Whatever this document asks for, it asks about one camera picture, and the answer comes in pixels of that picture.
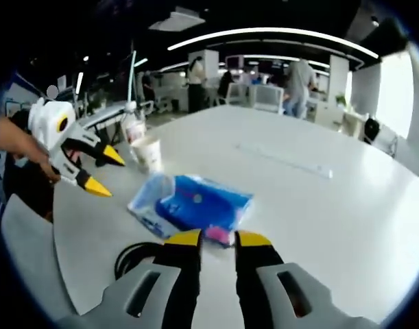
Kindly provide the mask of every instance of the ceiling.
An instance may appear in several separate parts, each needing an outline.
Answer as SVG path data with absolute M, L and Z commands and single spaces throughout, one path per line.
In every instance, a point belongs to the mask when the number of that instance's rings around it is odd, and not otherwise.
M 177 5 L 198 12 L 206 22 L 182 32 L 148 29 L 156 21 L 169 17 Z M 360 0 L 260 0 L 259 5 L 235 0 L 90 0 L 82 8 L 78 6 L 71 11 L 71 17 L 65 21 L 58 37 L 50 31 L 47 42 L 37 42 L 28 49 L 28 56 L 19 65 L 19 73 L 41 90 L 56 84 L 61 75 L 72 76 L 80 71 L 90 81 L 103 73 L 113 76 L 124 69 L 123 64 L 128 60 L 123 60 L 130 54 L 132 42 L 137 51 L 136 61 L 148 59 L 138 68 L 144 71 L 184 62 L 188 53 L 204 48 L 218 50 L 220 59 L 253 53 L 329 63 L 330 52 L 323 49 L 328 48 L 358 58 L 359 61 L 350 60 L 351 69 L 355 69 L 360 60 L 366 66 L 378 60 L 348 46 L 311 36 L 269 32 L 236 34 L 203 40 L 172 51 L 167 48 L 196 36 L 244 27 L 305 29 L 363 45 L 364 40 L 381 32 L 370 22 L 373 10 L 367 1 Z M 385 22 L 387 17 L 382 17 L 381 26 Z M 364 47 L 380 56 L 396 48 L 396 44 L 377 42 L 382 37 L 378 33 Z M 89 57 L 88 62 L 83 61 L 84 56 Z

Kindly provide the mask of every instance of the black cable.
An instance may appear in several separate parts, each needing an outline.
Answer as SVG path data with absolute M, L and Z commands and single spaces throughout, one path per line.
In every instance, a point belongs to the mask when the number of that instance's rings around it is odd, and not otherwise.
M 126 247 L 115 262 L 115 279 L 118 280 L 135 268 L 144 258 L 155 257 L 162 245 L 153 242 L 135 243 Z

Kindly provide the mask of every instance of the table surface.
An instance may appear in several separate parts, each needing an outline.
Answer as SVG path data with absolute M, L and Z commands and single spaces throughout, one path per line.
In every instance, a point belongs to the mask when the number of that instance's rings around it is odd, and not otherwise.
M 150 134 L 161 139 L 167 173 L 198 174 L 254 193 L 240 227 L 268 237 L 286 263 L 298 263 L 329 287 L 348 314 L 381 322 L 418 277 L 419 178 L 381 151 L 306 121 L 233 106 L 186 116 Z M 238 144 L 322 165 L 333 178 Z M 126 145 L 120 152 L 129 159 Z M 111 198 L 56 186 L 58 262 L 80 314 L 101 302 L 124 247 L 158 241 L 126 209 L 146 178 L 131 160 L 127 164 L 97 169 L 92 160 L 83 162 Z M 234 259 L 233 249 L 204 246 L 193 328 L 243 328 Z

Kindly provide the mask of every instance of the blue tissue packaging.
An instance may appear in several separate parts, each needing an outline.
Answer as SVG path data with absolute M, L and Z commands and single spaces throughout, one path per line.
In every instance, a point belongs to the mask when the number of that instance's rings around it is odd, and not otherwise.
M 180 230 L 200 228 L 204 236 L 224 246 L 243 219 L 251 194 L 222 186 L 199 176 L 149 177 L 128 209 L 155 235 L 166 239 Z

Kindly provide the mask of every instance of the gray shirt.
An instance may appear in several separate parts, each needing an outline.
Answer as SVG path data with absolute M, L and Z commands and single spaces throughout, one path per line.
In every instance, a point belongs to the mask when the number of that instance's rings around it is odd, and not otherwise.
M 288 92 L 291 96 L 307 98 L 309 84 L 316 84 L 316 75 L 306 60 L 292 62 L 288 68 Z

